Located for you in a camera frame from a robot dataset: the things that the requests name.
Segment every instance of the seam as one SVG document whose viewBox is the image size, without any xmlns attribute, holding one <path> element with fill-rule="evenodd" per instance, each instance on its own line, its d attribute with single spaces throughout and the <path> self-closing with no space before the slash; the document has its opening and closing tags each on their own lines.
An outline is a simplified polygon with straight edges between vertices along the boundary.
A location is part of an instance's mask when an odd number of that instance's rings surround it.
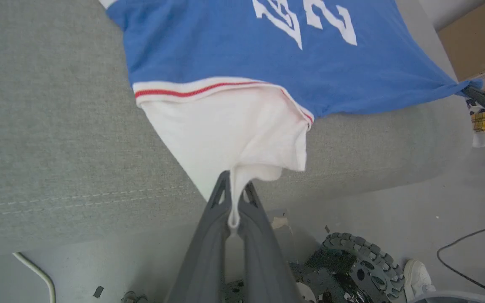
<svg viewBox="0 0 485 303">
<path fill-rule="evenodd" d="M 132 194 L 135 192 L 144 192 L 144 191 L 156 191 L 156 190 L 163 190 L 163 189 L 174 189 L 174 188 L 186 188 L 188 186 L 170 186 L 170 187 L 161 187 L 161 188 L 154 188 L 154 189 L 137 189 L 137 190 L 129 190 L 129 191 L 118 191 L 118 192 L 102 192 L 100 194 L 85 194 L 82 196 L 69 196 L 69 197 L 60 197 L 60 198 L 45 198 L 45 199 L 37 199 L 37 200 L 29 200 L 29 201 L 14 201 L 14 202 L 7 202 L 7 203 L 0 203 L 2 205 L 23 205 L 26 203 L 35 203 L 35 202 L 42 202 L 42 201 L 57 201 L 57 200 L 67 200 L 67 199 L 79 199 L 79 198 L 89 198 L 89 197 L 100 197 L 100 196 L 109 196 L 111 194 Z"/>
<path fill-rule="evenodd" d="M 104 201 L 104 202 L 95 202 L 95 203 L 92 202 L 92 203 L 83 203 L 83 204 L 80 204 L 80 205 L 65 205 L 65 206 L 58 206 L 58 207 L 43 207 L 43 208 L 32 208 L 32 209 L 27 209 L 27 210 L 4 211 L 4 212 L 1 212 L 0 215 L 9 215 L 9 214 L 18 214 L 18 213 L 32 213 L 32 212 L 37 212 L 37 211 L 58 210 L 58 209 L 70 209 L 70 208 L 73 208 L 73 207 L 90 207 L 90 206 L 97 206 L 97 205 L 107 205 L 107 204 L 110 204 L 110 203 L 121 203 L 121 202 L 145 200 L 145 199 L 150 199 L 150 198 L 171 197 L 171 196 L 180 196 L 180 195 L 181 194 L 164 194 L 162 196 L 148 196 L 148 197 Z"/>
</svg>

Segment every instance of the white letter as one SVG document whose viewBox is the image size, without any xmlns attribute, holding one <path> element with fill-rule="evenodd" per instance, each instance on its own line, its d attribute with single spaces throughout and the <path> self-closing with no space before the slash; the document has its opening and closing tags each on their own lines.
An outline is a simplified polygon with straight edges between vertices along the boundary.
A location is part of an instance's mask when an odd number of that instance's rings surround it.
<svg viewBox="0 0 485 303">
<path fill-rule="evenodd" d="M 346 10 L 342 6 L 336 6 L 338 13 L 345 20 L 345 23 L 343 23 L 340 19 L 334 17 L 334 15 L 325 6 L 325 2 L 323 2 L 323 0 L 303 0 L 303 2 L 304 10 L 306 10 L 306 21 L 308 22 L 308 25 L 312 25 L 313 27 L 317 27 L 318 29 L 323 29 L 321 19 L 312 10 L 312 6 L 315 5 L 323 12 L 323 16 L 325 16 L 325 19 L 327 19 L 327 21 L 329 21 L 329 23 L 331 23 L 333 27 L 337 28 L 340 31 L 340 34 L 342 35 L 342 38 L 345 40 L 345 42 L 352 45 L 357 44 L 357 35 L 354 33 L 353 24 L 351 23 L 351 16 L 349 15 L 348 10 Z"/>
<path fill-rule="evenodd" d="M 298 25 L 297 15 L 289 10 L 289 6 L 287 4 L 287 0 L 275 0 L 277 3 L 273 3 L 274 0 L 268 0 L 269 4 L 274 8 L 274 10 L 285 20 L 282 21 L 277 17 L 273 16 L 271 12 L 267 10 L 267 8 L 258 2 L 258 0 L 252 0 L 252 4 L 254 4 L 254 10 L 256 10 L 256 17 L 261 19 L 263 15 L 269 19 L 273 25 L 285 31 L 291 38 L 293 38 L 300 49 L 302 49 L 302 38 L 301 38 L 301 29 Z M 284 15 L 282 12 L 282 6 L 284 7 L 287 15 Z"/>
</svg>

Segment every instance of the gray couch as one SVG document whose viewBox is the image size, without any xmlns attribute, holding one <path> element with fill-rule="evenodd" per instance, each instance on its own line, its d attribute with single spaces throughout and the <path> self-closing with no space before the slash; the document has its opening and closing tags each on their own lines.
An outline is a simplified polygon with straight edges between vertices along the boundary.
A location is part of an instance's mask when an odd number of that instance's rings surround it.
<svg viewBox="0 0 485 303">
<path fill-rule="evenodd" d="M 397 0 L 448 74 L 423 8 Z M 0 254 L 197 221 L 204 200 L 135 106 L 120 30 L 97 0 L 0 0 Z M 376 115 L 331 115 L 306 172 L 257 182 L 269 209 L 419 182 L 470 150 L 457 96 Z"/>
</svg>

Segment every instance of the gray floor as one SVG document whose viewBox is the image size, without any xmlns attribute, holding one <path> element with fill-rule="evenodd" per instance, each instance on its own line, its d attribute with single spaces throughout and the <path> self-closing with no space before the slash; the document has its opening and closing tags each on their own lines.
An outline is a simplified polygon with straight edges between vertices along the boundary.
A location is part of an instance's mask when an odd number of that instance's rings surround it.
<svg viewBox="0 0 485 303">
<path fill-rule="evenodd" d="M 307 202 L 286 213 L 291 226 L 302 226 L 315 239 L 350 232 L 378 244 L 400 261 L 419 258 L 439 289 L 485 292 L 441 266 L 435 251 L 460 236 L 485 228 L 485 148 L 475 149 L 462 166 L 421 184 L 382 190 L 334 201 Z M 132 237 L 104 239 L 27 252 L 54 280 L 58 303 L 118 302 L 129 289 L 156 301 L 175 278 L 194 226 L 156 230 Z M 300 255 L 313 249 L 299 237 Z M 241 243 L 231 241 L 228 259 L 239 263 Z M 485 283 L 485 234 L 443 253 L 444 259 Z M 228 279 L 241 275 L 228 266 Z M 104 287 L 99 299 L 97 286 Z M 42 280 L 11 255 L 0 256 L 0 302 L 44 303 Z"/>
</svg>

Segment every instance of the blue fabric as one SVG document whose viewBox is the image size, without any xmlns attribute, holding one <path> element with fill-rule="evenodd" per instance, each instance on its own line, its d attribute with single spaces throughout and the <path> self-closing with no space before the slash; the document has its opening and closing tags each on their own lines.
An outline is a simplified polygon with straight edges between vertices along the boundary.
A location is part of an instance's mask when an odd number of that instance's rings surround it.
<svg viewBox="0 0 485 303">
<path fill-rule="evenodd" d="M 280 18 L 271 6 L 277 0 L 258 1 Z M 357 46 L 320 9 L 313 7 L 323 29 L 308 25 L 304 0 L 287 1 L 302 49 L 268 18 L 258 19 L 252 0 L 117 0 L 107 13 L 124 32 L 131 84 L 247 77 L 285 87 L 323 117 L 401 109 L 460 93 L 470 83 L 457 84 L 426 56 L 394 0 L 325 0 L 342 22 L 336 6 L 349 11 Z"/>
</svg>

